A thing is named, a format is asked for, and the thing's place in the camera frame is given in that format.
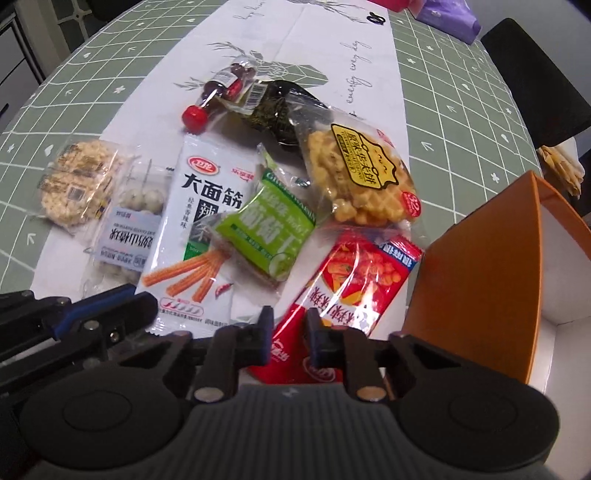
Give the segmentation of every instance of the barcode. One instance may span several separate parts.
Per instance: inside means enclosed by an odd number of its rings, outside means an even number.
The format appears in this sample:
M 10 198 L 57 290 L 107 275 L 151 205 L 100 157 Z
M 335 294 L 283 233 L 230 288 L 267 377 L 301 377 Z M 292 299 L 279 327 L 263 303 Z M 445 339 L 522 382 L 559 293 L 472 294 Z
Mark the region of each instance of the barcode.
M 68 191 L 68 200 L 74 200 L 75 202 L 79 202 L 80 200 L 82 200 L 83 196 L 84 190 L 77 189 L 76 187 L 70 187 L 70 190 Z
M 261 103 L 262 96 L 265 95 L 266 91 L 267 85 L 265 83 L 254 84 L 248 94 L 244 108 L 254 110 Z

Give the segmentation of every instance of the black chair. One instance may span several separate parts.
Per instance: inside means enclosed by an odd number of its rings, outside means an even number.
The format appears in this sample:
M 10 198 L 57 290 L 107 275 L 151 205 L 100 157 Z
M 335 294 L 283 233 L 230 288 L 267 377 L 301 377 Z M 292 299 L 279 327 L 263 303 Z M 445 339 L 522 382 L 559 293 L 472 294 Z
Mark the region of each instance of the black chair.
M 141 0 L 87 0 L 96 18 L 103 22 L 114 20 Z
M 591 127 L 591 106 L 515 20 L 501 21 L 482 44 L 511 90 L 536 148 L 553 147 Z

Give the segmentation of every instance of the printed logo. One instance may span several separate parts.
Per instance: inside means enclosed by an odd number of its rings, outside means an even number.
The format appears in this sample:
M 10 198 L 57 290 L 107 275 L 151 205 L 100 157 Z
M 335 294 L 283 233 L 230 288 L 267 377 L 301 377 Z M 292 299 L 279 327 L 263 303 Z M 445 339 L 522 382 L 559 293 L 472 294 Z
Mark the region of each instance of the printed logo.
M 304 361 L 301 363 L 301 366 L 304 368 L 304 372 L 306 372 L 317 382 L 330 383 L 336 380 L 336 373 L 334 368 L 314 368 L 310 363 L 309 356 L 304 358 Z
M 410 216 L 418 217 L 421 215 L 421 202 L 413 192 L 403 192 L 402 201 Z
M 238 175 L 244 181 L 250 181 L 255 177 L 249 171 L 242 170 L 241 168 L 233 168 L 232 173 Z
M 189 157 L 187 163 L 193 170 L 204 175 L 215 175 L 220 171 L 214 162 L 203 157 Z

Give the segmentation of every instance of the red bottle cap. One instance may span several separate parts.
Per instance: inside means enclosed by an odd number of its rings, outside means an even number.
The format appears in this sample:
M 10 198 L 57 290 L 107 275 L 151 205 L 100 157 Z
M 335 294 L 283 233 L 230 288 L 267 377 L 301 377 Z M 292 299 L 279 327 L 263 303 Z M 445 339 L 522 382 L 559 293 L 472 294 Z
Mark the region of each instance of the red bottle cap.
M 187 128 L 189 133 L 198 134 L 201 133 L 207 125 L 209 116 L 207 115 L 207 112 L 200 106 L 191 105 L 188 106 L 183 112 L 182 119 L 184 126 Z

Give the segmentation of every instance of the snack bag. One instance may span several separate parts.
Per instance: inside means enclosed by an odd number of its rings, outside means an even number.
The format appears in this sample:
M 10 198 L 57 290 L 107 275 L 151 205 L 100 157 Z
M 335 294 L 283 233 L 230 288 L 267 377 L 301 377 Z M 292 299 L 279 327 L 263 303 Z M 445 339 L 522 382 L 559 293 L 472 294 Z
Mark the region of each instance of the snack bag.
M 103 218 L 82 281 L 83 298 L 124 283 L 138 284 L 162 219 L 173 171 L 151 160 L 133 162 Z
M 96 138 L 71 142 L 57 151 L 39 182 L 41 213 L 74 234 L 109 206 L 128 155 Z
M 421 202 L 388 137 L 345 112 L 288 97 L 312 184 L 332 203 L 342 225 L 385 228 L 414 221 Z
M 321 108 L 326 106 L 314 95 L 287 80 L 255 80 L 239 102 L 222 101 L 226 109 L 238 113 L 249 127 L 269 131 L 283 149 L 299 152 L 296 132 L 288 118 L 287 96 L 304 96 Z
M 396 296 L 421 250 L 402 235 L 376 245 L 355 231 L 342 233 L 275 328 L 271 362 L 251 367 L 270 384 L 341 381 L 333 368 L 314 368 L 306 339 L 306 311 L 315 307 L 325 325 L 346 325 L 372 332 Z
M 259 153 L 268 156 L 262 145 Z M 254 197 L 239 211 L 225 215 L 214 231 L 260 274 L 276 283 L 289 276 L 316 226 L 316 214 L 277 177 L 270 157 L 265 163 Z
M 224 252 L 205 237 L 189 241 L 191 226 L 210 215 L 236 211 L 250 196 L 256 155 L 210 137 L 186 135 L 174 171 L 168 203 L 137 292 L 160 304 L 150 332 L 189 330 L 212 336 L 228 325 L 234 273 Z

